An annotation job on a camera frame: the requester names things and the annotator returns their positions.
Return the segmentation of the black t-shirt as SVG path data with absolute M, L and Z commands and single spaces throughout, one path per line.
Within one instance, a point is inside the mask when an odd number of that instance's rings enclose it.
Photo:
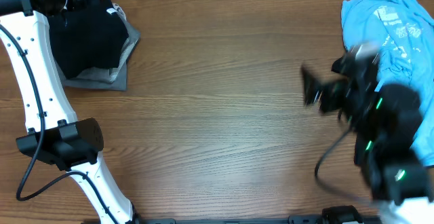
M 67 79 L 76 78 L 88 68 L 119 66 L 129 35 L 121 17 L 107 12 L 112 6 L 111 0 L 103 0 L 48 18 L 52 53 Z

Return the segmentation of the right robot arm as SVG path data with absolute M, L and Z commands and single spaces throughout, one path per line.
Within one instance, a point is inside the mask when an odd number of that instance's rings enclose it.
M 412 149 L 422 123 L 419 95 L 399 84 L 378 89 L 378 67 L 378 54 L 346 53 L 332 66 L 342 77 L 328 83 L 302 67 L 304 102 L 346 117 L 345 132 L 357 136 L 354 162 L 372 196 L 367 203 L 383 223 L 431 223 L 433 187 Z

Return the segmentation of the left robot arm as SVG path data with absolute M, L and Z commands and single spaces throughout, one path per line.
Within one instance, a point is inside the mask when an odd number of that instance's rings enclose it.
M 61 84 L 50 43 L 48 18 L 78 12 L 101 0 L 1 0 L 1 40 L 11 60 L 24 105 L 26 135 L 20 152 L 32 162 L 55 165 L 72 178 L 101 223 L 141 223 L 117 186 L 103 156 L 98 122 L 78 120 Z

